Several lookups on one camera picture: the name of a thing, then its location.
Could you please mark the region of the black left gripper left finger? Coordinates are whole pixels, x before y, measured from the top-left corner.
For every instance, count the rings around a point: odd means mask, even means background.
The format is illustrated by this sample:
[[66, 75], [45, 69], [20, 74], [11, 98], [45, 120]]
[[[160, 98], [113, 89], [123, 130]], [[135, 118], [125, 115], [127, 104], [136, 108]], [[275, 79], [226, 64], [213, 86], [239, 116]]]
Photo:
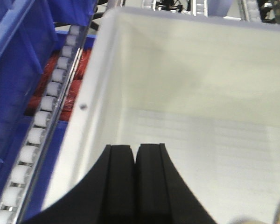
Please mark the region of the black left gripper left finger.
[[27, 224], [133, 224], [134, 159], [129, 145], [106, 145], [84, 178]]

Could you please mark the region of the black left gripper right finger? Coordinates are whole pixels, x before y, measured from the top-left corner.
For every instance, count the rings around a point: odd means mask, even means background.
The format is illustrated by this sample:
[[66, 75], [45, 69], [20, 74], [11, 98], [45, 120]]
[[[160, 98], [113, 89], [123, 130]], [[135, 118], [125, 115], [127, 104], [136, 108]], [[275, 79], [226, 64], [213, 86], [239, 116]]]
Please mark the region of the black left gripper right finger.
[[135, 162], [139, 224], [213, 224], [168, 155], [165, 144], [141, 144]]

